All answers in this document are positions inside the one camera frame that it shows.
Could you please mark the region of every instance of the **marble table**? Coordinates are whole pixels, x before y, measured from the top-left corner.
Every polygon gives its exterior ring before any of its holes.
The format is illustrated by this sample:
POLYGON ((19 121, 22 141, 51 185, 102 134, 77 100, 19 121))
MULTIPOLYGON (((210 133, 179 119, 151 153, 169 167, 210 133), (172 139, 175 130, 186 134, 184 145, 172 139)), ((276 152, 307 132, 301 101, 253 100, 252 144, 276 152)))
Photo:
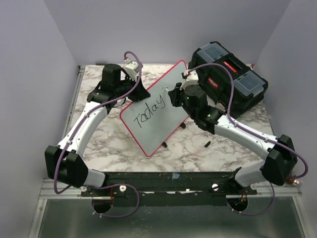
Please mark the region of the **marble table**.
MULTIPOLYGON (((171 64, 145 64, 142 70, 144 87, 148 88, 170 67, 171 64)), ((72 126, 84 109, 88 93, 101 80, 102 69, 103 66, 86 66, 72 126)), ((256 154, 239 144, 199 129, 191 119, 185 121, 185 129, 178 128, 166 141, 167 148, 160 147, 147 157, 120 120, 119 113, 128 103, 129 100, 123 106, 113 108, 93 134, 83 158, 90 169, 111 172, 215 172, 233 171, 260 161, 256 154)), ((272 134, 263 102, 243 114, 239 121, 272 134)))

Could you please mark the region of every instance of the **toolbox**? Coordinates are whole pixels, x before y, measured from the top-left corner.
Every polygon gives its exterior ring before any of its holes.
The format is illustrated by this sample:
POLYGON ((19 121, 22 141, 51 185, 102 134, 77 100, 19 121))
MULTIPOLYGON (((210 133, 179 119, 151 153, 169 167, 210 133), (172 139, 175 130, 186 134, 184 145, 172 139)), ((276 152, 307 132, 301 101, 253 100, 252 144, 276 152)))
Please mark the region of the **toolbox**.
MULTIPOLYGON (((218 63, 226 67, 234 82, 234 96, 230 115, 238 118, 264 98, 268 82, 253 72, 236 56, 213 41, 197 49, 189 62, 189 69, 205 63, 218 63)), ((196 70, 199 85, 218 106, 227 110, 231 93, 231 83, 227 73, 214 66, 196 70)))

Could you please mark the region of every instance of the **whiteboard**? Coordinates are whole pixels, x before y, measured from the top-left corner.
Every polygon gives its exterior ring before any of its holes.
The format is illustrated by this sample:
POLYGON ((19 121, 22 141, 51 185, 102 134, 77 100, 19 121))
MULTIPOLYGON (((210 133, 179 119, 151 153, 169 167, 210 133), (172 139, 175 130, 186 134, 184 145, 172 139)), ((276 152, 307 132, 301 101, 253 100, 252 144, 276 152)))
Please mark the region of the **whiteboard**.
POLYGON ((173 107, 168 90, 183 82, 181 73, 187 69, 181 60, 147 90, 151 94, 140 102, 125 107, 120 118, 146 156, 151 156, 187 118, 182 107, 173 107))

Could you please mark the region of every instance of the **gray wall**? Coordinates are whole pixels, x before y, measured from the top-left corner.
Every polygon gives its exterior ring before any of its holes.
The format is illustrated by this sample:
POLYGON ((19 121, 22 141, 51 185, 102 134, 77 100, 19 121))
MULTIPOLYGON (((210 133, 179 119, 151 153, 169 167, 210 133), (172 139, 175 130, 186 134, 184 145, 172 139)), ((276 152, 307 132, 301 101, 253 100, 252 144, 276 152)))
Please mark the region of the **gray wall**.
POLYGON ((0 3, 0 237, 27 237, 77 64, 42 0, 0 3))
POLYGON ((45 0, 78 64, 122 62, 134 51, 144 63, 189 61, 220 41, 255 62, 290 0, 45 0))
MULTIPOLYGON (((269 81, 265 105, 276 135, 292 137, 307 159, 301 187, 306 211, 317 224, 317 1, 292 0, 256 64, 269 81)), ((303 171, 302 163, 296 173, 303 171)))

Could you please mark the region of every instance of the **red whiteboard frame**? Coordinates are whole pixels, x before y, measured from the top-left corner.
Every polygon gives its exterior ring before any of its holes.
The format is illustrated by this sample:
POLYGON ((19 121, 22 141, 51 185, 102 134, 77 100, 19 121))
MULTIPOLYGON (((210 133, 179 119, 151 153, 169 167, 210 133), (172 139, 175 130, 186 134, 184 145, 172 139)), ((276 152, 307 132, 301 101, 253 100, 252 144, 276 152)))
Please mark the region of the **red whiteboard frame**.
MULTIPOLYGON (((179 62, 177 62, 175 65, 173 65, 168 71, 166 71, 158 80, 156 80, 153 84, 151 84, 147 90, 149 90, 151 87, 153 87, 159 80, 161 80, 168 72, 170 72, 176 65, 178 65, 179 63, 183 62, 185 64, 185 68, 187 69, 187 65, 186 62, 184 60, 180 60, 179 62)), ((123 122, 123 124, 125 125, 125 127, 128 129, 128 131, 130 132, 130 134, 132 135, 132 137, 134 138, 134 140, 138 143, 139 147, 141 148, 141 150, 143 151, 143 153, 147 156, 147 157, 151 157, 160 147, 161 145, 158 146, 158 148, 150 155, 147 155, 146 152, 144 151, 144 149, 142 148, 142 146, 140 145, 140 143, 138 142, 137 138, 134 136, 134 134, 132 133, 132 131, 130 130, 130 128, 128 127, 128 125, 124 122, 124 120, 122 119, 122 113, 133 104, 134 102, 131 102, 128 106, 126 106, 124 109, 122 109, 122 111, 120 112, 120 119, 123 122)), ((169 139, 169 137, 179 128, 179 126, 164 140, 166 141, 167 139, 169 139)))

